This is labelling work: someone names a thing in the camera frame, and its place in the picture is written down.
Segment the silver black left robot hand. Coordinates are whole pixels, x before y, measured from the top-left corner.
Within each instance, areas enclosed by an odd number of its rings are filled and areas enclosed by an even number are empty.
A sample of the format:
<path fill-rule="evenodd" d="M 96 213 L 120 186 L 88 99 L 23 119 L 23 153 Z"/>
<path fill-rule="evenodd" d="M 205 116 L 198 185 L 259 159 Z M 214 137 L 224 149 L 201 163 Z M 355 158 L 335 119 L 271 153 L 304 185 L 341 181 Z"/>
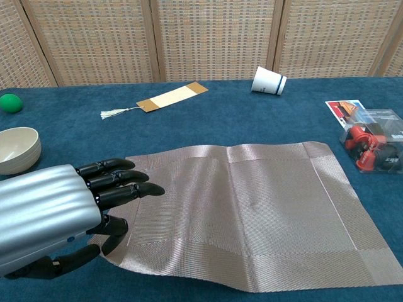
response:
<path fill-rule="evenodd" d="M 128 232 L 108 210 L 160 196 L 125 159 L 57 165 L 1 182 L 1 275 L 53 279 L 110 254 Z"/>

